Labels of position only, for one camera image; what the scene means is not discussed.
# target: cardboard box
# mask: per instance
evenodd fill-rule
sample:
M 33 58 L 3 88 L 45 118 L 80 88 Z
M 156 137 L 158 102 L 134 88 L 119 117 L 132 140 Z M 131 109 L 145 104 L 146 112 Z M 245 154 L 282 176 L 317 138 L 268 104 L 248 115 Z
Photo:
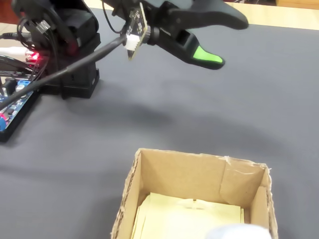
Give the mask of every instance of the cardboard box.
M 240 206 L 245 223 L 278 227 L 266 164 L 207 154 L 140 149 L 125 182 L 111 239 L 130 239 L 137 207 L 150 193 Z

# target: blue circuit board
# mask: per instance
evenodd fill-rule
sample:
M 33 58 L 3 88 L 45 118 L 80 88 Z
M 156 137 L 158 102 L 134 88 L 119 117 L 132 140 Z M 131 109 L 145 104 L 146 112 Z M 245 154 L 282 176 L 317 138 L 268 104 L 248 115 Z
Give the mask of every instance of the blue circuit board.
M 30 84 L 30 81 L 18 80 L 17 87 L 23 88 Z M 4 108 L 0 111 L 0 132 L 5 131 L 5 129 L 11 124 L 18 112 L 23 108 L 24 104 L 29 100 L 33 92 L 29 92 L 9 107 Z M 0 102 L 3 102 L 7 97 L 0 95 Z

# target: yellow paper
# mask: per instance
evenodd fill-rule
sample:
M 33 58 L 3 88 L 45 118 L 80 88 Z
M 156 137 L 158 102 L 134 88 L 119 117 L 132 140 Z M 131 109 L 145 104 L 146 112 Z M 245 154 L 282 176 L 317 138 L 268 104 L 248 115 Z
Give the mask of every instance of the yellow paper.
M 132 238 L 204 239 L 212 228 L 240 222 L 238 206 L 151 193 L 139 208 Z

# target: white object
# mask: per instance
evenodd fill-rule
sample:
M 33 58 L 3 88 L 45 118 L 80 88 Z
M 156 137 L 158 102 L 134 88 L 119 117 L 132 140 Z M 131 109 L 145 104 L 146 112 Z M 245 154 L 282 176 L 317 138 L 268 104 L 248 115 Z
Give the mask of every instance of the white object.
M 24 88 L 24 85 L 18 85 L 16 88 L 15 88 L 15 91 L 16 92 L 19 92 L 20 90 L 22 90 Z
M 135 51 L 138 43 L 140 42 L 140 37 L 137 35 L 130 34 L 127 36 L 125 48 L 129 51 Z
M 272 239 L 269 231 L 252 224 L 232 224 L 212 229 L 206 239 Z
M 28 51 L 27 48 L 21 46 L 12 46 L 12 47 L 0 47 L 0 54 L 10 54 L 10 55 L 22 55 L 25 56 L 25 53 Z

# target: gray fabric mat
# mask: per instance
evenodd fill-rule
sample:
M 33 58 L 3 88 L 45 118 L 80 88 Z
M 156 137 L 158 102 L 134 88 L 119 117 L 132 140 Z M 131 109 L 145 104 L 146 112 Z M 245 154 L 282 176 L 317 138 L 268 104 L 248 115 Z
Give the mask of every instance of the gray fabric mat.
M 106 44 L 116 35 L 94 13 Z M 98 63 L 92 99 L 41 97 L 0 145 L 1 238 L 108 238 L 139 147 L 267 163 L 280 238 L 318 236 L 319 31 L 195 32 L 223 69 L 151 46 L 129 62 L 120 47 Z

